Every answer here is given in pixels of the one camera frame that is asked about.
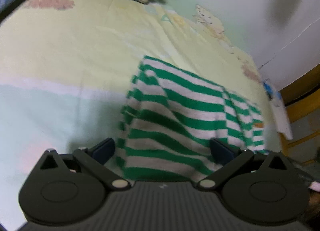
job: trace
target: silver screw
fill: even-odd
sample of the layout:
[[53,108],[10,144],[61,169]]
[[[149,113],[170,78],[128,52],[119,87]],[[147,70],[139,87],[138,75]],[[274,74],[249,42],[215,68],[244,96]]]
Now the silver screw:
[[115,188],[125,188],[128,184],[129,183],[125,179],[116,179],[112,182],[112,185]]
[[216,182],[210,179],[204,179],[201,180],[199,184],[202,188],[212,188],[215,186]]

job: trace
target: green and white striped shirt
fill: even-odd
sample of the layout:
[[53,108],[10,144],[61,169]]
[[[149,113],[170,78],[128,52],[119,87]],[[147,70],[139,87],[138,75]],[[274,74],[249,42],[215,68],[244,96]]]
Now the green and white striped shirt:
[[263,153],[262,125],[246,98],[145,56],[122,109],[116,163],[130,180],[197,182],[221,167],[210,138]]

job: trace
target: triangular cutout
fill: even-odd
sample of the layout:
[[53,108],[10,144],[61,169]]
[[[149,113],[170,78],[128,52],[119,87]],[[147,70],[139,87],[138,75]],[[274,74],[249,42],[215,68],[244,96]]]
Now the triangular cutout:
[[282,159],[279,156],[273,157],[269,168],[277,169],[277,170],[286,170],[287,167],[284,165]]
[[57,168],[58,164],[56,163],[55,159],[52,155],[48,155],[45,161],[41,165],[41,170],[53,169]]

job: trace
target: bed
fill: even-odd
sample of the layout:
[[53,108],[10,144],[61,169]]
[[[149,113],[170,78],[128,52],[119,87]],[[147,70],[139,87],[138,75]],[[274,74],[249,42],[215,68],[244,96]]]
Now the bed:
[[24,2],[0,26],[0,222],[16,230],[25,221],[18,192],[45,149],[68,153],[116,137],[144,55],[258,104],[266,148],[279,151],[259,73],[227,35],[214,10],[190,0]]

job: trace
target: white wall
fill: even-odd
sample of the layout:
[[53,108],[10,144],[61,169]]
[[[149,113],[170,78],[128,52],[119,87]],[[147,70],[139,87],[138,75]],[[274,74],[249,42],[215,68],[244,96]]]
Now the white wall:
[[[264,78],[282,89],[320,63],[320,0],[199,0],[231,39],[244,42]],[[239,30],[230,31],[229,27]]]

